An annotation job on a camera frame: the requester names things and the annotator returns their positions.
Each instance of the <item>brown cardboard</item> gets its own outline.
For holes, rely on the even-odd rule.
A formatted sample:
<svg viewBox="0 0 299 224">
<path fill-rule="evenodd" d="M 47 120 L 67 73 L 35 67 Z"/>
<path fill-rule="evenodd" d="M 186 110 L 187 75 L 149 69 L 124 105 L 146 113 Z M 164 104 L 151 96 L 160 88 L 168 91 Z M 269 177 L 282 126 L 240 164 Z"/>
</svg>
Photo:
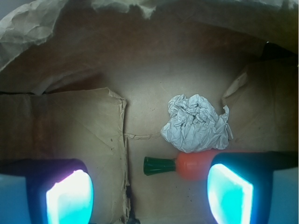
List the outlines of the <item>brown cardboard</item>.
<svg viewBox="0 0 299 224">
<path fill-rule="evenodd" d="M 1 159 L 82 160 L 93 181 L 91 222 L 127 220 L 126 101 L 108 88 L 0 95 Z"/>
<path fill-rule="evenodd" d="M 249 64 L 222 98 L 234 139 L 228 148 L 298 150 L 298 61 Z"/>
</svg>

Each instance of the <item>crumpled paper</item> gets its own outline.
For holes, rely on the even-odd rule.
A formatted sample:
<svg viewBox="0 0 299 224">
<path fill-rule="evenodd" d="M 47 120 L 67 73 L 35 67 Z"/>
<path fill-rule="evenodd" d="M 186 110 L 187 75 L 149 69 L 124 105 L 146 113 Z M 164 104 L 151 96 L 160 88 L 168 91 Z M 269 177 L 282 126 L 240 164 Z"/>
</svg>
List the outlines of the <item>crumpled paper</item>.
<svg viewBox="0 0 299 224">
<path fill-rule="evenodd" d="M 186 98 L 184 94 L 173 97 L 168 103 L 169 122 L 161 135 L 178 150 L 185 153 L 206 149 L 225 149 L 233 134 L 227 123 L 229 108 L 218 116 L 209 101 L 196 94 Z"/>
</svg>

